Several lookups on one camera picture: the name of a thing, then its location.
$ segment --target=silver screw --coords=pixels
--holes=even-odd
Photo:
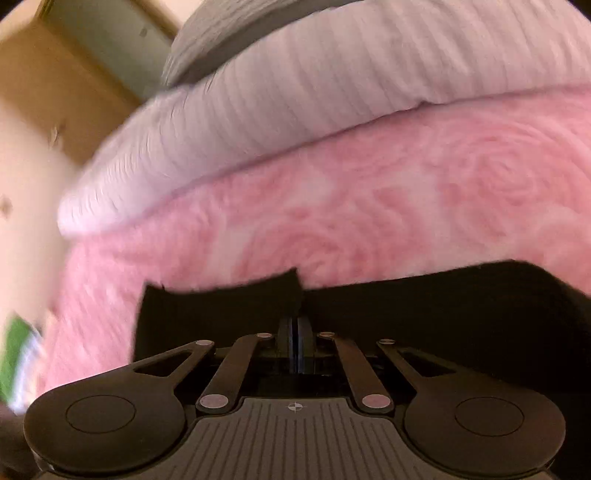
[[[218,393],[212,393],[211,395],[205,395],[199,403],[205,408],[222,408],[228,404],[229,400],[228,397],[225,395],[220,395]]]
[[[361,403],[367,408],[386,408],[390,405],[391,400],[386,395],[372,393],[371,395],[364,396]]]

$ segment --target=wooden cabinet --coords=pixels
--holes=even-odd
[[[84,163],[139,100],[35,20],[0,43],[0,96],[71,159]]]

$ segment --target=green object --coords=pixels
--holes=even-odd
[[[0,398],[4,402],[12,398],[21,351],[32,331],[33,328],[18,315],[8,326],[4,357],[0,366]]]

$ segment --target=grooved gray surface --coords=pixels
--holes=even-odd
[[[197,423],[187,442],[133,480],[452,480],[406,447],[390,421],[344,398],[247,398],[235,413]],[[47,473],[42,480],[53,480]],[[539,473],[531,480],[552,480]]]

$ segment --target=pink blanket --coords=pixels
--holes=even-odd
[[[591,293],[591,87],[397,113],[81,239],[42,390],[128,362],[146,281],[206,289],[296,266],[319,287],[507,258]]]

